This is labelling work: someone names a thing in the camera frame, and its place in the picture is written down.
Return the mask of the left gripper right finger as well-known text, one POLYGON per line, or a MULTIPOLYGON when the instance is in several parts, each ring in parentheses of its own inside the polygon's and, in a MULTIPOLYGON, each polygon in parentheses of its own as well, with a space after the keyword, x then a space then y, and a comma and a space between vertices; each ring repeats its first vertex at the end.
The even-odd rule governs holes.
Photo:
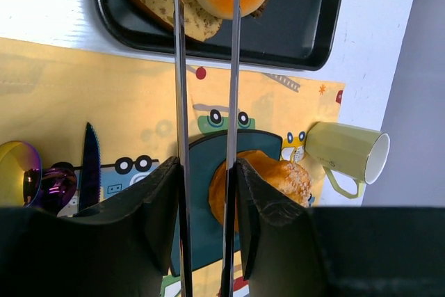
POLYGON ((251 296, 444 295, 442 208, 305 208, 245 159, 237 177, 251 296))

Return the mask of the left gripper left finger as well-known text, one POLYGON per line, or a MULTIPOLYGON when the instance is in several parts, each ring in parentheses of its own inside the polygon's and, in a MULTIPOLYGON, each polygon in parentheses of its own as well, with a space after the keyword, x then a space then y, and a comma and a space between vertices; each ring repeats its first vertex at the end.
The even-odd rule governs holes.
POLYGON ((1 210, 2 296, 158 296, 178 209, 179 160, 68 218, 1 210))

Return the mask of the silver metal tongs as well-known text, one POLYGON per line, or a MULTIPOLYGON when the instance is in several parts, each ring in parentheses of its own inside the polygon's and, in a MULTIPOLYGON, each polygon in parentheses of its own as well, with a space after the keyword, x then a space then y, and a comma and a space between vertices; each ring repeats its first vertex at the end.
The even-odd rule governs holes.
MULTIPOLYGON (((190 168, 188 145, 188 107, 186 45, 184 32, 184 0, 174 0, 175 33, 175 88, 177 107, 177 148, 183 173, 179 189, 179 249, 182 296, 193 295, 191 220, 190 220, 190 168)), ((236 211, 236 155, 238 79, 240 63, 241 0, 233 0, 232 60, 229 86, 229 126, 227 130, 225 215, 223 224, 223 257, 221 296, 234 293, 234 225, 236 211)))

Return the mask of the orange bundt cake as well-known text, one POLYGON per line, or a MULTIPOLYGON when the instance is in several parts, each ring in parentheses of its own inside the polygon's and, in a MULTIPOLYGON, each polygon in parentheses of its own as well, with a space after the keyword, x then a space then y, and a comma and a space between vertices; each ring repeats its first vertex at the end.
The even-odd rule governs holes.
MULTIPOLYGON (((260 177, 299 205, 306 207, 311 193, 312 179, 299 164, 274 160, 261 150, 247 150, 237 154, 247 160, 260 177)), ((225 212, 226 163, 213 174, 209 185, 208 202, 215 219, 223 224, 225 212)))

